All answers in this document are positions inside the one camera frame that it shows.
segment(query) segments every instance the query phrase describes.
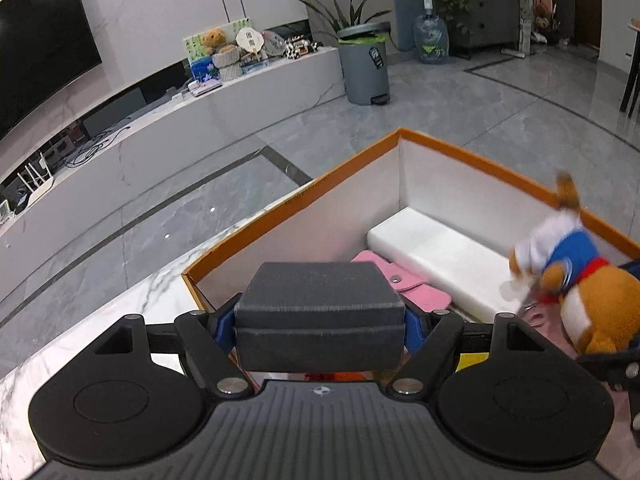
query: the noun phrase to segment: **doorway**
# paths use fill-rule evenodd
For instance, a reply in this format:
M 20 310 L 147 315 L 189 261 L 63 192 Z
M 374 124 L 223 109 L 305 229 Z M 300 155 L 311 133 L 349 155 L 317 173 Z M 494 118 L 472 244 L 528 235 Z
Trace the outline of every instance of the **doorway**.
M 578 44 L 600 48 L 602 0 L 575 0 L 574 39 Z

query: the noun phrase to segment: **stuffed toy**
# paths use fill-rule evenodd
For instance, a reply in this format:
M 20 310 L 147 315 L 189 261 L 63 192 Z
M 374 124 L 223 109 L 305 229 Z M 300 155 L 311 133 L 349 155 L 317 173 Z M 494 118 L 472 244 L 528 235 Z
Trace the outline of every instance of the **stuffed toy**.
M 225 33 L 220 28 L 212 28 L 207 32 L 203 32 L 200 37 L 202 38 L 202 44 L 206 47 L 207 56 L 213 56 L 216 47 L 226 43 Z
M 578 353 L 626 350 L 640 330 L 640 281 L 598 254 L 571 177 L 561 173 L 556 184 L 558 209 L 511 250 L 511 272 L 532 274 L 541 293 L 558 300 Z

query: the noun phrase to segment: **blue shirt on plush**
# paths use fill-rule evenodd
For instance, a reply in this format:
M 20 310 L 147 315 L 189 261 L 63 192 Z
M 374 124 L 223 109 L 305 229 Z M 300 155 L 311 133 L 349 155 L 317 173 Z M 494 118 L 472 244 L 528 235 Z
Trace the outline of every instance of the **blue shirt on plush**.
M 597 257 L 598 250 L 591 241 L 591 237 L 580 229 L 569 233 L 560 240 L 551 253 L 543 272 L 552 264 L 561 262 L 566 273 L 561 287 L 561 292 L 564 293 L 575 285 L 583 270 Z

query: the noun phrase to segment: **marble wall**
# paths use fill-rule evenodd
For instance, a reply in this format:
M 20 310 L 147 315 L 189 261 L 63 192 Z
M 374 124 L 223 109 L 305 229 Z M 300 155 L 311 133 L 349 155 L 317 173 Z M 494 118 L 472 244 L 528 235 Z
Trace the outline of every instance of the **marble wall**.
M 249 16 L 257 28 L 306 18 L 296 0 L 82 0 L 102 65 L 37 108 L 0 140 L 0 181 L 73 120 L 185 57 L 182 38 Z

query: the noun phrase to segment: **gray trash can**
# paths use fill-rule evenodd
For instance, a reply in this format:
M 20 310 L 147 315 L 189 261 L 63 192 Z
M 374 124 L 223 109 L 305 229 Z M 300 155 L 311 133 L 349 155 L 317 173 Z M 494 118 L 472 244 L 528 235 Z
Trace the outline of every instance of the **gray trash can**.
M 383 105 L 389 101 L 385 41 L 389 22 L 364 23 L 338 32 L 338 49 L 347 99 L 356 105 Z

